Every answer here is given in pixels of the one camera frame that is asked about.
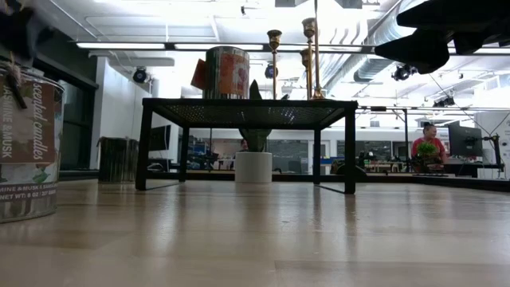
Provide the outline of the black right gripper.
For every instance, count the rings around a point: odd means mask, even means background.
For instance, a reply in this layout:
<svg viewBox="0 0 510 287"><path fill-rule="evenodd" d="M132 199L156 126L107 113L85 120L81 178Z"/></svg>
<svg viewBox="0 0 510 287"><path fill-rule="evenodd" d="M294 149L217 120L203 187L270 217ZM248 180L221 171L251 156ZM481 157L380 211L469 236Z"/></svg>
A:
<svg viewBox="0 0 510 287"><path fill-rule="evenodd" d="M457 54L475 53L483 45L510 45L510 32L490 33L483 30L510 18L510 0L426 0L401 12L399 26L430 29L415 30L411 35L377 45L375 54L417 69L420 74L432 73L450 58L448 33L456 32L453 43Z"/></svg>

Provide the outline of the jasmine musk scented candle tin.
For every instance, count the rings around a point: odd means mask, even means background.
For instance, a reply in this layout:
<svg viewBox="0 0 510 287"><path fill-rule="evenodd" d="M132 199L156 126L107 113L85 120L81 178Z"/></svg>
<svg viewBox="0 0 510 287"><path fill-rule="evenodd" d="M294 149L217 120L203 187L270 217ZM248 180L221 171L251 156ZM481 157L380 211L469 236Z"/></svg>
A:
<svg viewBox="0 0 510 287"><path fill-rule="evenodd" d="M57 209L64 94L57 82L0 62L0 223Z"/></svg>

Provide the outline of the tall gold candlestick holder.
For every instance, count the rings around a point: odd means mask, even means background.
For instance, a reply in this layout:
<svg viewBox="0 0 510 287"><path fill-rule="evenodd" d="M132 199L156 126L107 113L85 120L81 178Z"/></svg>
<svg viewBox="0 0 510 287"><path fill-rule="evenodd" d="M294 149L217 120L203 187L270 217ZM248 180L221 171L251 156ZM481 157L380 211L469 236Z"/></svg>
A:
<svg viewBox="0 0 510 287"><path fill-rule="evenodd" d="M315 35L314 35L314 43L315 43L315 71L316 71L316 87L315 92L312 97L313 100L324 100L325 96L322 93L322 88L320 85L320 51L319 51L319 26L318 26L318 0L314 0L314 27L315 27Z"/></svg>

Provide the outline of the ribbed silver candle tin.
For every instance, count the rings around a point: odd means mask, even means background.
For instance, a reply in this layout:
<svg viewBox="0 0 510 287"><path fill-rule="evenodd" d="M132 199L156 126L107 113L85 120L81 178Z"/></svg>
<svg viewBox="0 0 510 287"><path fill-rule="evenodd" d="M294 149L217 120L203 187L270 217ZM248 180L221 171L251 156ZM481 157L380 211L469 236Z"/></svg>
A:
<svg viewBox="0 0 510 287"><path fill-rule="evenodd" d="M139 142L128 138L101 137L99 140L99 174L101 183L135 181Z"/></svg>

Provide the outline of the orange label candle tin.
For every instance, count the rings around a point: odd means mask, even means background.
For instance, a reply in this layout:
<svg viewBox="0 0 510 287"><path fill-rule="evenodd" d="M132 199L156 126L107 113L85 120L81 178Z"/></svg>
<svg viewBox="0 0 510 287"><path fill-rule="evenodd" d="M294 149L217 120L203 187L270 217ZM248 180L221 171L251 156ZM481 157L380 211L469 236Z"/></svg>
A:
<svg viewBox="0 0 510 287"><path fill-rule="evenodd" d="M204 99L229 100L249 97L249 54L238 47L220 45L199 59L191 83Z"/></svg>

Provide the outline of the black ceiling spotlight cluster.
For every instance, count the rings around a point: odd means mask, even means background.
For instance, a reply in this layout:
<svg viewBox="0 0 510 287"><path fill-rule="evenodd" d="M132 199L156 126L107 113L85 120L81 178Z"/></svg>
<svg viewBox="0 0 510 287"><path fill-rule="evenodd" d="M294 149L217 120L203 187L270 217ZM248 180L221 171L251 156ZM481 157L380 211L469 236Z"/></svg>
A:
<svg viewBox="0 0 510 287"><path fill-rule="evenodd" d="M391 74L391 77L395 81L405 81L410 76L413 76L417 72L418 72L418 69L413 67L412 65L408 65L408 64L397 65L396 70Z"/></svg>

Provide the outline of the black desk monitor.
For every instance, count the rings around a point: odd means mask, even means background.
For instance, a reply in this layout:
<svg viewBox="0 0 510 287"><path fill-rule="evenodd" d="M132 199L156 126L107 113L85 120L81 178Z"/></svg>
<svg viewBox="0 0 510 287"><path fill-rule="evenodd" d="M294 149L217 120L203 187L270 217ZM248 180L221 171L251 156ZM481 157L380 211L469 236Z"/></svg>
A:
<svg viewBox="0 0 510 287"><path fill-rule="evenodd" d="M467 128L459 124L450 124L448 133L450 155L465 157L481 157L483 155L482 133L479 128Z"/></svg>

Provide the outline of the small green potted plant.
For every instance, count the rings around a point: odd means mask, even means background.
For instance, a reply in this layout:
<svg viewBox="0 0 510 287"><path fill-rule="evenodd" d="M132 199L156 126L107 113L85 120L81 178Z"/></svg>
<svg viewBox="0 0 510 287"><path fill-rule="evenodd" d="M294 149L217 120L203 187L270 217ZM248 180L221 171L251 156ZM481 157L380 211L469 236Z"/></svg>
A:
<svg viewBox="0 0 510 287"><path fill-rule="evenodd" d="M440 163L439 150L429 142L422 142L417 147L416 163L420 167L420 171L424 173L430 172L430 167Z"/></svg>

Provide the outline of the overhead light bar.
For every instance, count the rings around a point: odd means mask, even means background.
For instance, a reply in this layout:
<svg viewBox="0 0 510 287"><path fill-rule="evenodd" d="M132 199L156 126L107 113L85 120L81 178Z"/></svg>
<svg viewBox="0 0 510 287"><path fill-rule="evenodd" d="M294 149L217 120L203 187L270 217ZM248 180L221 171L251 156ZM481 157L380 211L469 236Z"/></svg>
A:
<svg viewBox="0 0 510 287"><path fill-rule="evenodd" d="M224 45L233 46L248 52L271 52L267 43L220 43L220 42L114 42L114 41L78 41L77 47L88 50L121 50L121 51L200 51L204 52L213 47ZM308 44L280 44L277 51L284 53L296 53ZM373 45L319 45L320 52L323 53L346 53L346 54L375 54L375 46ZM501 56L510 55L510 47L482 47L474 54L482 56Z"/></svg>

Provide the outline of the black perforated metal stand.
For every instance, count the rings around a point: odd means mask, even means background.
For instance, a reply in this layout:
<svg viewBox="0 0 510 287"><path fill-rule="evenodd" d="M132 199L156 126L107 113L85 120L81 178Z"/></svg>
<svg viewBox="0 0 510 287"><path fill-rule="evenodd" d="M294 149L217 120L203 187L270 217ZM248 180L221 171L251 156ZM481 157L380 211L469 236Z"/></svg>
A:
<svg viewBox="0 0 510 287"><path fill-rule="evenodd" d="M189 131L192 128L255 128L303 130L314 132L313 172L309 179L320 185L321 132L338 120L345 119L344 194L353 195L356 188L355 169L355 101L338 100L211 100L211 99L143 99L139 136L139 154L135 188L145 191L148 179L156 179L147 170L148 145L152 116L157 114L182 128L181 160L178 174L162 175L163 179L184 182L186 175Z"/></svg>

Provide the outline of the snake plant in white pot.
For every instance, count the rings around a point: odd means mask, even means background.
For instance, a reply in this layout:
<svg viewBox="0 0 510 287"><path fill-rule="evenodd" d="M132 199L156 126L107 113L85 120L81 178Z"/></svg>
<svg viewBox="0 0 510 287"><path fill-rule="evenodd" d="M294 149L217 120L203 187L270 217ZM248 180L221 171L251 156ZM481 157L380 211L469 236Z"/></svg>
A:
<svg viewBox="0 0 510 287"><path fill-rule="evenodd" d="M265 151L265 145L272 130L240 128L239 132L242 139L247 141L249 150L236 154L235 181L252 184L271 183L273 156Z"/></svg>

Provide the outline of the silver ventilation duct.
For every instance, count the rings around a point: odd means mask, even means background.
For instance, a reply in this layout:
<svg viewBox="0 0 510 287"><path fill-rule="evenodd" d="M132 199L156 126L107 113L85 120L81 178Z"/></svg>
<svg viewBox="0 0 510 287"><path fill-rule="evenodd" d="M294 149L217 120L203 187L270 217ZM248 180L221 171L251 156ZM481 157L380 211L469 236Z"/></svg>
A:
<svg viewBox="0 0 510 287"><path fill-rule="evenodd" d="M394 28L391 28L392 20L402 6L403 0L387 0L383 5L384 13L377 20L370 20L367 36L361 41L364 45L378 45L385 41L393 40L398 36ZM343 80L367 83L383 71L392 61L370 59L367 55L344 54L332 68L334 72L326 77L326 86L331 88Z"/></svg>

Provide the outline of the black background frame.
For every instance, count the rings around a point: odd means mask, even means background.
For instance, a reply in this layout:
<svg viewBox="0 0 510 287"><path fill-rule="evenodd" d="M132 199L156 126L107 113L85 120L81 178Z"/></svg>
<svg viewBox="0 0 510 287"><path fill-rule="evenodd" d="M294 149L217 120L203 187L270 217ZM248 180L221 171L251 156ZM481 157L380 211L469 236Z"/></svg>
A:
<svg viewBox="0 0 510 287"><path fill-rule="evenodd" d="M356 128L363 132L401 132L409 135L409 109L395 106L359 106Z"/></svg>

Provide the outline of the black table rail frame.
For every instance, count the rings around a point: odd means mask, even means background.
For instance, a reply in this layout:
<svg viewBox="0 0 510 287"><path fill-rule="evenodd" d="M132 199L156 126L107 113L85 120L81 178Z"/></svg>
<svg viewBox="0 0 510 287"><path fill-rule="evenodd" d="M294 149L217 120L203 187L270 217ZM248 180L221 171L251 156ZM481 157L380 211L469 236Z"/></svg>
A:
<svg viewBox="0 0 510 287"><path fill-rule="evenodd" d="M98 179L98 171L62 171L59 180L73 181ZM179 173L149 172L149 179L179 180ZM234 181L234 173L220 172L192 172L186 173L187 180ZM313 175L273 174L273 182L313 182ZM320 183L344 183L343 175L320 175ZM420 176L412 174L367 175L357 177L357 183L410 183L441 187L467 188L482 191L497 191L510 193L510 180L503 179L475 179L463 177Z"/></svg>

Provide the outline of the black wall monitor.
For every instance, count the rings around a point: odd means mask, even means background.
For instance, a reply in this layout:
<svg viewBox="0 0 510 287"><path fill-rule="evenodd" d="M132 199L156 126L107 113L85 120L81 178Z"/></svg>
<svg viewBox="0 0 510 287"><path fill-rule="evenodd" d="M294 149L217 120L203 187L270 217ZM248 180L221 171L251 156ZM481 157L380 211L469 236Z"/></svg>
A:
<svg viewBox="0 0 510 287"><path fill-rule="evenodd" d="M150 132L149 150L164 151L167 150L170 143L171 126L160 126L152 128Z"/></svg>

